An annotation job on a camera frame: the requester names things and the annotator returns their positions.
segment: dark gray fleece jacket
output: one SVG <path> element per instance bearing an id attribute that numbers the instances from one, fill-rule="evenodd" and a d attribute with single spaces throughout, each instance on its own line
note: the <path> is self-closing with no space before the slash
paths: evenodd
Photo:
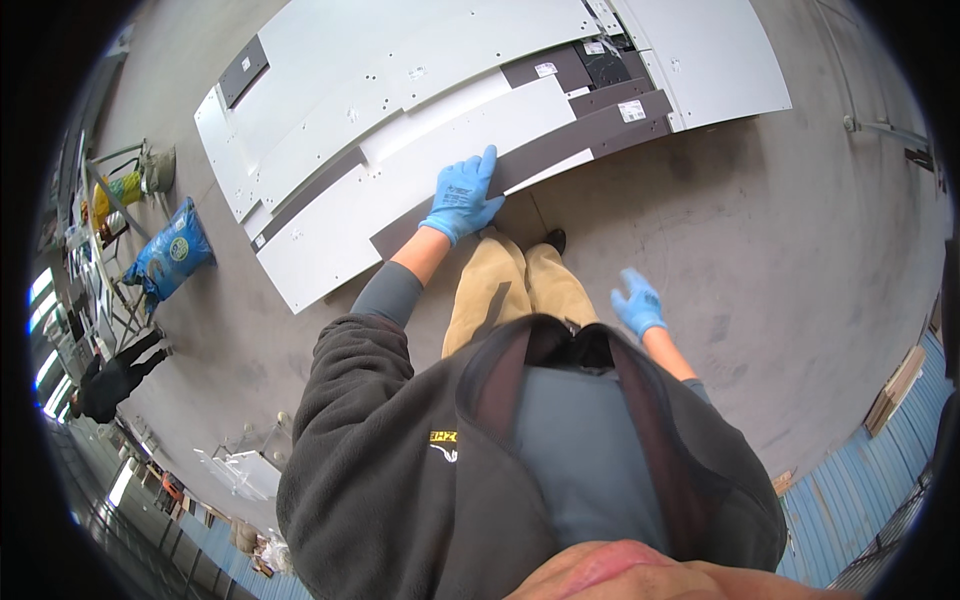
<path id="1" fill-rule="evenodd" d="M 314 349 L 277 494 L 311 593 L 499 598 L 560 550 L 509 443 L 524 365 L 616 370 L 673 558 L 776 568 L 786 525 L 742 434 L 609 327 L 531 315 L 414 376 L 398 325 L 351 314 Z"/>

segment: yellow bag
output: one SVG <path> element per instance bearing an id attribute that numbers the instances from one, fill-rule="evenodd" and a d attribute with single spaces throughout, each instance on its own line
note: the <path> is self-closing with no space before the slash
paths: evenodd
<path id="1" fill-rule="evenodd" d="M 108 183 L 110 191 L 120 200 L 123 206 L 129 206 L 140 200 L 140 173 L 133 171 L 127 175 L 117 178 Z M 94 229 L 99 229 L 100 225 L 107 219 L 107 216 L 113 212 L 107 200 L 107 194 L 100 187 L 99 183 L 93 184 L 93 211 L 90 213 L 90 219 Z"/>

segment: dark brown panel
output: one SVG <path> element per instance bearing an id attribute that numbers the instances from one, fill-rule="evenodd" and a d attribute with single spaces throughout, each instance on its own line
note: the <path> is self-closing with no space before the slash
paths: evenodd
<path id="1" fill-rule="evenodd" d="M 270 238 L 274 237 L 278 231 L 283 229 L 283 226 L 290 223 L 291 219 L 296 217 L 308 204 L 323 194 L 326 188 L 349 173 L 350 169 L 364 162 L 367 162 L 367 157 L 364 156 L 359 146 L 354 146 L 349 152 L 343 155 L 343 157 L 327 165 L 314 180 L 307 183 L 306 187 L 304 187 L 299 194 L 294 196 L 286 206 L 280 209 L 279 213 L 274 217 L 274 220 L 268 223 L 263 231 L 260 231 L 259 235 L 253 238 L 253 241 L 250 242 L 253 252 L 260 252 L 260 249 L 267 245 Z"/>
<path id="2" fill-rule="evenodd" d="M 529 57 L 514 60 L 500 66 L 503 76 L 507 78 L 510 87 L 534 82 L 540 78 L 537 65 L 552 62 L 557 67 L 557 83 L 563 91 L 573 91 L 593 83 L 584 64 L 577 56 L 576 50 L 570 44 L 564 44 L 543 52 L 537 52 Z"/>
<path id="3" fill-rule="evenodd" d="M 497 159 L 488 197 L 499 196 L 518 183 L 587 148 L 600 147 L 605 150 L 603 144 L 606 142 L 610 146 L 611 140 L 616 144 L 623 144 L 623 148 L 632 145 L 628 143 L 630 139 L 645 141 L 647 132 L 657 132 L 656 127 L 651 131 L 653 121 L 662 121 L 665 115 L 673 110 L 663 90 L 635 93 L 619 102 L 627 100 L 639 100 L 647 118 L 625 123 L 620 107 L 612 104 L 527 142 Z M 636 133 L 635 137 L 627 137 L 630 133 Z M 432 203 L 432 198 L 426 199 L 370 238 L 373 247 L 384 260 L 389 260 L 417 231 L 417 225 L 429 213 Z"/>
<path id="4" fill-rule="evenodd" d="M 243 96 L 244 90 L 267 66 L 269 63 L 267 55 L 263 52 L 263 46 L 260 45 L 260 36 L 253 36 L 250 43 L 240 51 L 220 76 L 220 91 L 224 93 L 227 108 L 233 108 L 233 105 Z"/>
<path id="5" fill-rule="evenodd" d="M 573 114 L 577 115 L 578 119 L 581 119 L 601 108 L 606 108 L 610 105 L 625 102 L 626 100 L 637 96 L 637 94 L 653 91 L 645 89 L 648 86 L 649 82 L 646 80 L 634 80 L 623 82 L 622 84 L 608 85 L 607 87 L 595 89 L 589 94 L 577 96 L 576 98 L 570 98 L 570 107 L 573 108 Z M 666 95 L 664 94 L 662 97 L 663 101 L 666 102 Z M 647 101 L 645 100 L 643 101 L 643 109 L 647 113 L 648 117 L 654 114 L 647 109 Z"/>
<path id="6" fill-rule="evenodd" d="M 643 66 L 643 58 L 636 50 L 620 51 L 620 58 L 623 59 L 623 66 L 627 67 L 627 72 L 633 79 L 643 78 L 650 81 L 650 74 L 647 73 L 647 67 Z"/>
<path id="7" fill-rule="evenodd" d="M 621 133 L 617 137 L 612 137 L 605 142 L 600 143 L 597 146 L 590 146 L 590 151 L 593 153 L 594 158 L 599 158 L 601 156 L 611 155 L 614 152 L 619 152 L 624 148 L 630 148 L 637 144 L 642 144 L 643 142 L 649 142 L 652 139 L 657 139 L 658 137 L 664 137 L 670 133 L 670 127 L 666 123 L 666 117 L 658 117 L 656 119 L 647 119 L 647 124 L 649 127 L 638 127 L 628 132 Z"/>

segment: blue bag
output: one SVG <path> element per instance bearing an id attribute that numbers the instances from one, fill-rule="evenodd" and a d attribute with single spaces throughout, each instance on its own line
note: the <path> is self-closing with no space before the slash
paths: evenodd
<path id="1" fill-rule="evenodd" d="M 217 261 L 206 241 L 193 199 L 187 197 L 167 227 L 136 256 L 123 274 L 123 282 L 143 286 L 149 315 L 203 264 L 216 266 Z"/>

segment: blue glove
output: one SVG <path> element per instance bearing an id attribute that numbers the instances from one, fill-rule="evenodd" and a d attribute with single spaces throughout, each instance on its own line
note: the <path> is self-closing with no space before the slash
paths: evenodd
<path id="1" fill-rule="evenodd" d="M 663 316 L 660 313 L 660 295 L 650 282 L 633 268 L 621 271 L 620 278 L 630 290 L 629 300 L 623 299 L 620 290 L 613 289 L 610 292 L 610 304 L 613 305 L 613 311 L 620 321 L 632 329 L 640 339 L 650 327 L 666 329 L 666 323 L 663 322 Z"/>
<path id="2" fill-rule="evenodd" d="M 484 228 L 505 200 L 487 200 L 487 187 L 496 165 L 496 146 L 487 146 L 480 156 L 471 156 L 444 168 L 437 176 L 437 193 L 424 225 L 442 231 L 454 246 L 461 237 Z"/>

